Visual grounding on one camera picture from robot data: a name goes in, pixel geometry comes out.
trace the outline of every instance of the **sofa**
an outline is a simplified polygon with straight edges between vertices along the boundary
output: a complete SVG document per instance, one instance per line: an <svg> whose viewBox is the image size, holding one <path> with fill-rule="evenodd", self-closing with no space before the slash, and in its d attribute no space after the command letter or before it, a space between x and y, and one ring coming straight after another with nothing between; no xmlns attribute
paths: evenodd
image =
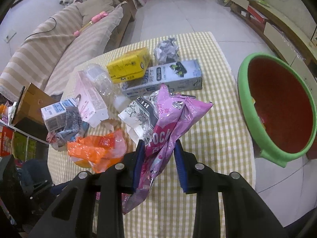
<svg viewBox="0 0 317 238"><path fill-rule="evenodd" d="M76 38L74 32L99 10L109 15ZM18 101L23 86L29 83L48 95L61 94L77 65L119 47L129 21L133 20L130 10L122 0L85 0L65 7L40 24L13 54L0 76L1 95L11 102Z"/></svg>

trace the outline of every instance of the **pink pocky package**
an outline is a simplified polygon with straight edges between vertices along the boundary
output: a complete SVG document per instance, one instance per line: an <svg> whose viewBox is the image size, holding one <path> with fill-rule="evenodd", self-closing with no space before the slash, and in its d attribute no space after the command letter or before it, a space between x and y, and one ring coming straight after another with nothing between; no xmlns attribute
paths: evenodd
<svg viewBox="0 0 317 238"><path fill-rule="evenodd" d="M156 178L171 158L175 142L199 121L213 104L198 101L181 94L170 94L168 87L161 84L157 98L158 121L153 135L145 146L139 187L133 195L122 194L123 213L126 214L149 194Z"/></svg>

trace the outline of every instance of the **table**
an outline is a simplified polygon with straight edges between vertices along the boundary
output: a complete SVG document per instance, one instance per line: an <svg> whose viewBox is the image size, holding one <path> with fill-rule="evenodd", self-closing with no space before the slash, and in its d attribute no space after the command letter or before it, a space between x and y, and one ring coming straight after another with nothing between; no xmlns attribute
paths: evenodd
<svg viewBox="0 0 317 238"><path fill-rule="evenodd" d="M201 101L212 101L214 106L180 140L185 151L195 154L198 162L211 167L215 172L229 174L239 172L254 188L255 163L251 136L243 119L239 104L237 84L220 47L210 32L175 35L180 47L181 60L198 59L203 73L203 89L188 91ZM148 47L153 51L160 37L141 41L91 59L79 66L69 76L62 99L73 97L74 73L89 63L106 67L107 63L127 51ZM134 151L135 144L126 134L125 124L119 124L125 131L128 151ZM89 128L88 135L105 135L108 131L98 126ZM74 178L85 170L75 165L66 151L49 148L48 167L55 184ZM219 196L221 233L224 237L224 212ZM195 195L185 195L179 185L174 157L152 186L149 197L124 216L126 237L192 237Z"/></svg>

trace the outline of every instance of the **white wall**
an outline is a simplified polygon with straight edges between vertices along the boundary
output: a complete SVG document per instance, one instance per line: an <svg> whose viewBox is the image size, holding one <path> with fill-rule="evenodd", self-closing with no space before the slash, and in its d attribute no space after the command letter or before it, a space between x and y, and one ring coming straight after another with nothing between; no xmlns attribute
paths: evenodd
<svg viewBox="0 0 317 238"><path fill-rule="evenodd" d="M301 0L265 0L293 21L308 37L312 37L316 23Z"/></svg>
<svg viewBox="0 0 317 238"><path fill-rule="evenodd" d="M10 29L16 31L16 35L10 41L13 54L40 23L63 8L59 1L23 0L8 11L0 24L0 73L11 58L9 44L3 40L8 31Z"/></svg>

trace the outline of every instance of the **green rim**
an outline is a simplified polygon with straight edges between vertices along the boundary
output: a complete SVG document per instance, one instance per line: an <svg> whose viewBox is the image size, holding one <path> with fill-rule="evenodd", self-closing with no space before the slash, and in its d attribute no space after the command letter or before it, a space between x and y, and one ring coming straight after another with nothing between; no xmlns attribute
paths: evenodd
<svg viewBox="0 0 317 238"><path fill-rule="evenodd" d="M313 111L313 129L312 133L310 135L310 139L306 146L302 149L302 151L298 153L287 153L280 148L278 148L274 142L271 140L269 135L266 133L264 127L262 126L261 122L259 121L259 117L257 115L256 109L252 103L251 99L251 93L249 89L249 83L248 83L248 66L250 62L254 58L267 58L271 59L275 62L277 62L279 65L286 68L289 72L291 72L296 79L300 82L302 87L304 88L309 100L310 104L312 106ZM313 100L313 97L306 86L305 82L300 78L300 76L284 61L276 58L275 56L263 54L263 53L254 53L249 56L247 56L238 72L238 89L239 89L239 97L241 102L242 111L244 114L245 121L247 123L248 129L251 133L251 136L255 140L255 142L258 144L258 146L261 149L261 157L264 157L267 160L270 160L273 163L276 163L277 165L280 165L281 167L286 167L287 162L292 161L294 159L297 159L310 149L310 147L313 144L313 141L316 136L316 107L315 102Z"/></svg>

